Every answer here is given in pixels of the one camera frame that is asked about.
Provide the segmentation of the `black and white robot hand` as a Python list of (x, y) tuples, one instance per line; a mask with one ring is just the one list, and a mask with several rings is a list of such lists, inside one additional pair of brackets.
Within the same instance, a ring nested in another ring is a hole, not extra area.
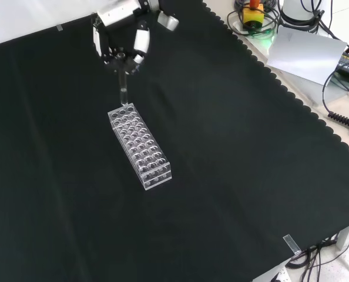
[[(163, 1), (110, 1), (98, 10), (92, 21), (93, 45), (103, 63), (115, 72), (133, 74), (144, 61), (150, 46), (150, 29), (143, 19), (148, 13), (157, 15), (157, 22), (174, 31), (179, 20), (163, 9)], [(112, 39), (117, 28), (137, 23), (132, 49)]]

